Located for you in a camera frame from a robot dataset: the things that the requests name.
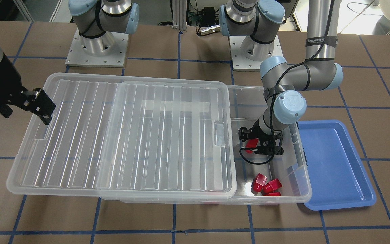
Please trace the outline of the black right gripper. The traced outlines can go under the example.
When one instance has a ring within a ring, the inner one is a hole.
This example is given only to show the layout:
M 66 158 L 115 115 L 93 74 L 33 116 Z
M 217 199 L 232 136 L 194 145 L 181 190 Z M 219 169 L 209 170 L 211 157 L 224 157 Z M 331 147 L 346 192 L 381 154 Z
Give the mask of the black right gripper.
M 0 62 L 0 114 L 9 118 L 13 112 L 9 105 L 37 115 L 45 125 L 52 121 L 55 103 L 42 88 L 27 90 L 21 82 L 20 74 L 10 61 Z

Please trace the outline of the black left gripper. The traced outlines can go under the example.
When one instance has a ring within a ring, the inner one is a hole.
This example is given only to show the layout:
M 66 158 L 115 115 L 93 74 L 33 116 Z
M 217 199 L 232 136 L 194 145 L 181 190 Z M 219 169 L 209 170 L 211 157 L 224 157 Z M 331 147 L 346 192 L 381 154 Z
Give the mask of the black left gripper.
M 250 129 L 241 127 L 238 131 L 238 137 L 243 142 L 246 142 L 249 139 L 258 138 L 260 146 L 252 149 L 255 154 L 276 156 L 284 153 L 282 148 L 283 133 L 272 134 L 269 127 L 268 132 L 265 133 L 260 126 L 260 119 L 257 119 Z M 245 149 L 246 148 L 241 148 L 239 150 L 240 156 L 243 156 L 242 151 Z

